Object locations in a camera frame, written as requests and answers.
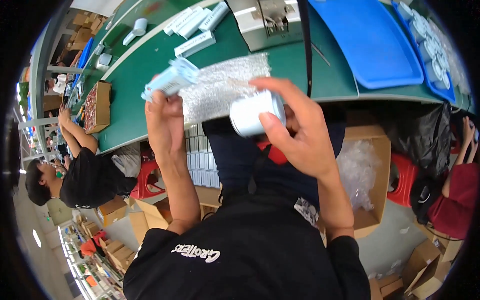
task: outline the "small box of red parts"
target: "small box of red parts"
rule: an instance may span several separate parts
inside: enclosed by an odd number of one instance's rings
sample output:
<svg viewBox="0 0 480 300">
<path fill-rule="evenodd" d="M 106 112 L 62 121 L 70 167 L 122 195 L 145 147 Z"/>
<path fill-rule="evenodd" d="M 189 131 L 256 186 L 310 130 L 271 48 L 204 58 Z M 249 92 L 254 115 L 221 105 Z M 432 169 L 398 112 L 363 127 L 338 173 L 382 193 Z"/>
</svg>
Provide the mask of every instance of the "small box of red parts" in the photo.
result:
<svg viewBox="0 0 480 300">
<path fill-rule="evenodd" d="M 112 84 L 98 81 L 85 100 L 85 133 L 96 133 L 110 125 L 110 90 Z"/>
</svg>

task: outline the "metal machine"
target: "metal machine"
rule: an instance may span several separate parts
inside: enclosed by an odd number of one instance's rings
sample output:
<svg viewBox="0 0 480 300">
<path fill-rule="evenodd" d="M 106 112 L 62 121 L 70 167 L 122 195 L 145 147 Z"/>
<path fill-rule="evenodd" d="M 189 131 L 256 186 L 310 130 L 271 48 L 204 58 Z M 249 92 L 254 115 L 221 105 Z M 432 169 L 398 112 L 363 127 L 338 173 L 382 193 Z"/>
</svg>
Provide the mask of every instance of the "metal machine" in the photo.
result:
<svg viewBox="0 0 480 300">
<path fill-rule="evenodd" d="M 296 0 L 226 0 L 250 51 L 303 40 Z"/>
</svg>

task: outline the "white cloth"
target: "white cloth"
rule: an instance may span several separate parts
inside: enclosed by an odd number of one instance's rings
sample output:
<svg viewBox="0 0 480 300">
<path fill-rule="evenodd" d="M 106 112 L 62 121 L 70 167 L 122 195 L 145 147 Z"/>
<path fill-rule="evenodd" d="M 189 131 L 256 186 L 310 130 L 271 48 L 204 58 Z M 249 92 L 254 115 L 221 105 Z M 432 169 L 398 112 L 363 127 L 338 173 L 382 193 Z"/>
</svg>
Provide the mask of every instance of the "white cloth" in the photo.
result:
<svg viewBox="0 0 480 300">
<path fill-rule="evenodd" d="M 137 178 L 140 174 L 142 157 L 140 155 L 140 143 L 133 143 L 115 150 L 112 156 L 113 163 L 119 168 L 125 177 Z"/>
<path fill-rule="evenodd" d="M 55 93 L 63 94 L 65 88 L 67 87 L 67 74 L 60 74 L 57 76 L 57 83 L 53 86 L 53 91 Z"/>
</svg>

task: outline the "dark blue pants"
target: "dark blue pants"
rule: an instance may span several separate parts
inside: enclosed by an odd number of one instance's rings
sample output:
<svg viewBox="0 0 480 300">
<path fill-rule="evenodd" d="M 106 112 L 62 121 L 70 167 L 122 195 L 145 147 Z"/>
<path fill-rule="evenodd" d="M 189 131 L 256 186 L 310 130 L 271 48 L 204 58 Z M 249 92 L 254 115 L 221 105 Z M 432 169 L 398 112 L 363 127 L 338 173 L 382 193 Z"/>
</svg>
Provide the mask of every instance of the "dark blue pants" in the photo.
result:
<svg viewBox="0 0 480 300">
<path fill-rule="evenodd" d="M 336 157 L 342 149 L 346 122 L 342 110 L 335 114 L 335 118 L 327 121 L 327 127 Z M 210 141 L 223 188 L 246 189 L 252 177 L 253 165 L 261 154 L 254 139 L 238 136 L 229 118 L 210 120 L 202 126 Z M 317 179 L 298 171 L 289 162 L 277 165 L 267 158 L 256 170 L 254 178 L 257 188 L 288 190 L 319 210 Z"/>
</svg>

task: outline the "foil sheet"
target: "foil sheet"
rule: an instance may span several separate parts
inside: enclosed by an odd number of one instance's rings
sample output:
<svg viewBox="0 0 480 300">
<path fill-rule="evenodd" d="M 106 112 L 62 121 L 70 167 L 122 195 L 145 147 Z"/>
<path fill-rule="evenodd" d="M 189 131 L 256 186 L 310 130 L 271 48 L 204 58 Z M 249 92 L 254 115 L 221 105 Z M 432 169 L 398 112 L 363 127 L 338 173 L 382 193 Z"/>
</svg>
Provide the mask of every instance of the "foil sheet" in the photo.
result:
<svg viewBox="0 0 480 300">
<path fill-rule="evenodd" d="M 228 116 L 230 104 L 256 92 L 247 82 L 270 76 L 268 53 L 257 53 L 200 69 L 198 83 L 180 90 L 185 127 Z"/>
</svg>

